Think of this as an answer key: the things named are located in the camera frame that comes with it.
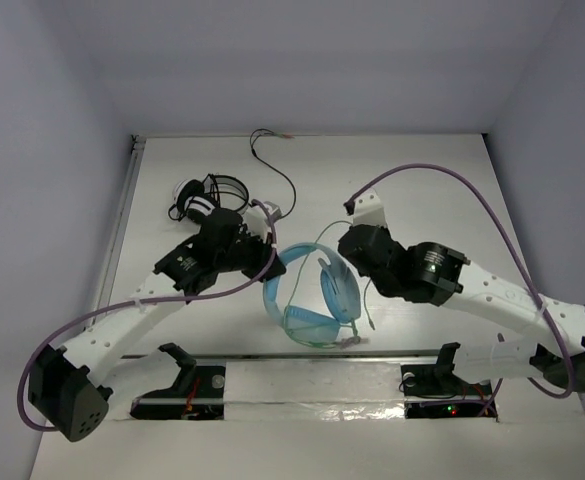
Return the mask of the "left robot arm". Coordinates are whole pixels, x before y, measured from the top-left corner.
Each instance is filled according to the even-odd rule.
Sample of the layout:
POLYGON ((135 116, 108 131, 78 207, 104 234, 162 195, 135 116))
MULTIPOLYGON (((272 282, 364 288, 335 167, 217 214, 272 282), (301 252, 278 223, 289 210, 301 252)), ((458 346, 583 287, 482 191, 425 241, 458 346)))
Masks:
POLYGON ((198 301, 224 298, 284 272, 275 224, 280 209, 253 201, 243 212, 216 208, 197 233, 156 262, 125 301, 84 314, 32 353, 17 386, 22 422, 77 442, 105 419, 111 371, 167 317, 198 301))

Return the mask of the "light blue headphones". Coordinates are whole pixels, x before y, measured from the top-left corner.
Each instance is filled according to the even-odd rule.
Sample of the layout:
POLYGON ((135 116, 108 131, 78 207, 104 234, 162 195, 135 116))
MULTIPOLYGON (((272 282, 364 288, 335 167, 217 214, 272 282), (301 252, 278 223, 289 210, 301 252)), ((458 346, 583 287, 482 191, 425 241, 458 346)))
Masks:
POLYGON ((366 342, 357 327, 362 310, 358 281, 338 253, 319 243, 298 243, 279 258, 286 267, 317 262, 310 270, 318 277, 305 282, 298 272, 288 293, 281 291, 287 283, 282 275, 263 284, 265 311, 290 340, 315 349, 346 349, 366 342))

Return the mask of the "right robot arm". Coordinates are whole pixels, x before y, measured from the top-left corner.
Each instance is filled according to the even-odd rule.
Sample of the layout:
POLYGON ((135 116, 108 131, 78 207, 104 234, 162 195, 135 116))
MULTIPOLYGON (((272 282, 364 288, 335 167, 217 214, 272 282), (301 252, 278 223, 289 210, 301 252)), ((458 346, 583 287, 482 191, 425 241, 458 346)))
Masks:
POLYGON ((408 394, 447 396, 497 378, 541 378, 585 393, 585 305, 535 298, 456 250, 434 242, 404 247, 384 227, 350 228, 338 252, 384 297, 470 314, 520 336, 443 345, 435 363, 409 368, 408 394))

